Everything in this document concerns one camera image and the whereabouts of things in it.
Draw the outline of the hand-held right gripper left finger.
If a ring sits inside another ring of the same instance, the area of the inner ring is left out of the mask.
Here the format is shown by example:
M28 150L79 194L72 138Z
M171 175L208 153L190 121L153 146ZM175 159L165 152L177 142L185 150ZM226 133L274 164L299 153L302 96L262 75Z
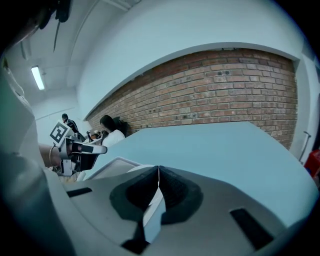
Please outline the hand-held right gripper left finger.
M100 234L137 255L148 247L143 217L158 189L158 166L66 185L80 214Z

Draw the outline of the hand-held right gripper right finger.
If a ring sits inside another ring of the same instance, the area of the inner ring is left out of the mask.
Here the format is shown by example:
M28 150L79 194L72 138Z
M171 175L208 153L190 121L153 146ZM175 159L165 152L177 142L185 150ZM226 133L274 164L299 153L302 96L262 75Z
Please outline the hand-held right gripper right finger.
M285 226L269 209L213 178L159 167L165 202L154 256L273 256Z

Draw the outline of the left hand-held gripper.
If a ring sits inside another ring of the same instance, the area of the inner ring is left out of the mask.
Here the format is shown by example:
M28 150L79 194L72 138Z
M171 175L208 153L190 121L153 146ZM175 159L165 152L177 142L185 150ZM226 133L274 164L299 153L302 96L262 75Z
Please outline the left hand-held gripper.
M53 146L58 148L60 167L54 167L53 170L60 177L71 177L76 173L91 170L98 156L108 151L103 145L81 143L72 129L60 120L49 137Z

